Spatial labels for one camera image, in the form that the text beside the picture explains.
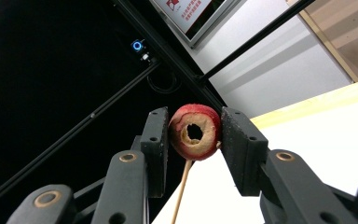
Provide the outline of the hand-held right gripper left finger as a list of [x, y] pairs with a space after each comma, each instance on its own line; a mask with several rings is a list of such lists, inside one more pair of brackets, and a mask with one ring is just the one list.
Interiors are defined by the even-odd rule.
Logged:
[[151, 111], [131, 149], [113, 156], [91, 224], [149, 224], [148, 200], [165, 193], [168, 123], [166, 107]]

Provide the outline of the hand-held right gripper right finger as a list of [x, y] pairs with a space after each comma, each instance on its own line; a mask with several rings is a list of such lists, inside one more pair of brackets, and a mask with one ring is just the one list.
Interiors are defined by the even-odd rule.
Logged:
[[265, 224], [358, 224], [331, 188], [296, 153], [269, 149], [240, 111], [221, 113], [222, 153], [242, 196], [258, 196]]

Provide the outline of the thin wooden skewer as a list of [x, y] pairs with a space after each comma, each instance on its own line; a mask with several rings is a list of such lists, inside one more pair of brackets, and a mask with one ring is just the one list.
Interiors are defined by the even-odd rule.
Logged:
[[177, 216], [183, 199], [183, 194], [186, 188], [186, 182], [189, 171], [194, 161], [203, 161], [210, 158], [217, 149], [221, 147], [221, 142], [216, 143], [202, 143], [200, 140], [191, 140], [190, 143], [180, 143], [175, 149], [186, 159], [185, 167], [182, 174], [182, 179], [179, 185], [179, 191], [175, 207], [172, 213], [172, 223], [176, 224]]

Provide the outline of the red cored hawthorn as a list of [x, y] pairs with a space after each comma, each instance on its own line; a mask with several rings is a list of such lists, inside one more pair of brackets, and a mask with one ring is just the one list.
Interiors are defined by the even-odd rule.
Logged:
[[[200, 128], [200, 140], [189, 137], [187, 127], [190, 125]], [[173, 114], [169, 123], [169, 140], [186, 160], [203, 161], [211, 157], [218, 149], [220, 136], [220, 117], [207, 105], [183, 105]]]

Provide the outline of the white cabinet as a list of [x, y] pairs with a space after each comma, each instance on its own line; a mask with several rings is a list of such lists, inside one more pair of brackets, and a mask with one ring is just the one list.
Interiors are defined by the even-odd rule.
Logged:
[[[287, 8], [286, 0], [241, 0], [195, 48], [184, 48], [206, 73]], [[254, 118], [347, 86], [351, 78], [295, 16], [210, 82], [226, 105]]]

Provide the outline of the wooden table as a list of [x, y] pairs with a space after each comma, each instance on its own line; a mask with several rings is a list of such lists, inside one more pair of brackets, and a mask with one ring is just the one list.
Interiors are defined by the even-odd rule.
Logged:
[[358, 103], [358, 82], [251, 119], [259, 129]]

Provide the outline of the framed sign board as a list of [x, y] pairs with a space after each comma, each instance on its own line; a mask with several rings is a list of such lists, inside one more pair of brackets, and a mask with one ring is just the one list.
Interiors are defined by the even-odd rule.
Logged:
[[195, 48], [240, 0], [149, 0], [168, 26]]

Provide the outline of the wooden shelf unit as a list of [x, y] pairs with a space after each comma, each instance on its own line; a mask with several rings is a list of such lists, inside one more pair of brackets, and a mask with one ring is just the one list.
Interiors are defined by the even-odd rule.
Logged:
[[358, 82], [358, 0], [315, 0], [299, 16]]

